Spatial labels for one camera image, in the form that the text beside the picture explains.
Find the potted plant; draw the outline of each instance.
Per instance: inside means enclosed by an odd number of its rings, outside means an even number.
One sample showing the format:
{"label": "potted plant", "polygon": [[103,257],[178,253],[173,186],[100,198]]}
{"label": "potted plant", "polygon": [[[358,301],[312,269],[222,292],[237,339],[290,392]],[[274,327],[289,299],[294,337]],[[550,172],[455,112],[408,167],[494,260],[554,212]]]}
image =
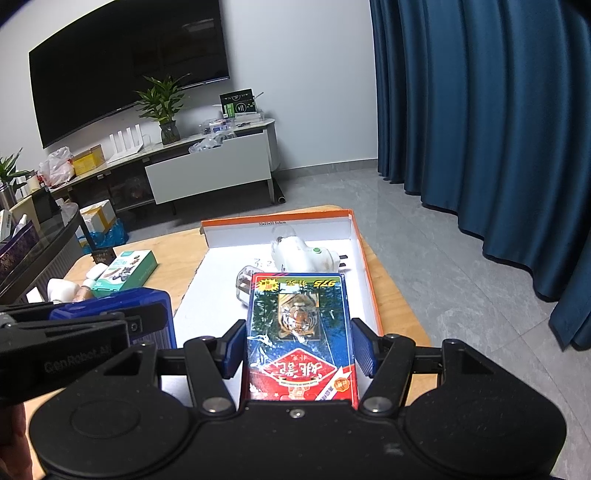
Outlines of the potted plant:
{"label": "potted plant", "polygon": [[12,181],[28,173],[26,170],[17,171],[17,160],[21,151],[22,148],[10,157],[0,157],[0,206],[5,210],[17,204],[14,192],[24,185],[24,183],[11,184]]}
{"label": "potted plant", "polygon": [[170,75],[162,81],[152,77],[144,78],[152,83],[153,87],[145,92],[136,91],[140,96],[136,105],[141,106],[143,111],[140,117],[153,118],[160,123],[163,145],[181,140],[176,121],[173,118],[181,109],[180,101],[184,96],[178,85],[180,79],[173,80]]}

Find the tissue box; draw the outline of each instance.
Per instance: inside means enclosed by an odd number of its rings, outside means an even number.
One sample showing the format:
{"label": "tissue box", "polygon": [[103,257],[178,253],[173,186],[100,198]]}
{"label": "tissue box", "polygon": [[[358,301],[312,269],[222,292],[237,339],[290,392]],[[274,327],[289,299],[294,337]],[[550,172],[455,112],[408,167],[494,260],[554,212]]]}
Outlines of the tissue box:
{"label": "tissue box", "polygon": [[151,250],[133,250],[119,254],[96,280],[92,293],[97,298],[114,291],[141,287],[158,266]]}
{"label": "tissue box", "polygon": [[0,283],[15,271],[17,267],[24,270],[33,258],[28,253],[39,243],[39,235],[33,222],[28,222],[7,243],[0,248]]}
{"label": "tissue box", "polygon": [[[109,200],[103,200],[102,202],[84,207],[80,210],[80,214],[89,232],[107,233],[115,223],[115,220],[117,220],[115,211]],[[82,228],[76,230],[76,236],[78,238],[84,237]]]}

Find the playing card box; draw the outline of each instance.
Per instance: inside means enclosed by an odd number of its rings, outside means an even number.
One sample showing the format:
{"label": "playing card box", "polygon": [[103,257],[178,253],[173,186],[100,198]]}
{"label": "playing card box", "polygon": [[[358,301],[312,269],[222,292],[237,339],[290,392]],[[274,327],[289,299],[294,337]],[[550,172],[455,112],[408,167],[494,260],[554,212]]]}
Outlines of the playing card box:
{"label": "playing card box", "polygon": [[345,278],[255,273],[248,310],[249,396],[358,403]]}

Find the gray tile floor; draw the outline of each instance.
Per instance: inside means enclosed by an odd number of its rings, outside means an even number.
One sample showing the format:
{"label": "gray tile floor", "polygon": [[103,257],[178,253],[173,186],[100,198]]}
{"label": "gray tile floor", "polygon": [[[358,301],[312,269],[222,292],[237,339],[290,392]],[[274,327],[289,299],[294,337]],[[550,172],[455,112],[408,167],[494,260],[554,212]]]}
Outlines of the gray tile floor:
{"label": "gray tile floor", "polygon": [[558,347],[548,327],[554,303],[538,299],[525,270],[487,260],[482,241],[457,217],[425,208],[373,168],[280,181],[284,205],[269,206],[266,184],[233,187],[148,206],[124,218],[129,241],[199,226],[206,218],[256,215],[315,205],[355,211],[359,228],[436,345],[460,338],[490,356],[563,412],[568,437],[554,474],[591,476],[591,351]]}

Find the white wall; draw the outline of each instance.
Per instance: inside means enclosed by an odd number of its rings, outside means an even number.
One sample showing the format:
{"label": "white wall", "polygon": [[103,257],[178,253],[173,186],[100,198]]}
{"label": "white wall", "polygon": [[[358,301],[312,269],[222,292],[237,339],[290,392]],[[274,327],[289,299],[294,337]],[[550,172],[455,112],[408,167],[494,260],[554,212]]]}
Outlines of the white wall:
{"label": "white wall", "polygon": [[[138,122],[127,110],[43,150],[31,96],[28,52],[108,0],[30,0],[0,28],[0,155],[23,148],[18,167],[37,168],[63,145],[76,153]],[[377,158],[374,44],[368,0],[221,0],[231,80],[187,91],[182,136],[217,116],[219,94],[252,88],[277,120],[282,164],[296,168]],[[157,124],[142,131],[159,139]]]}

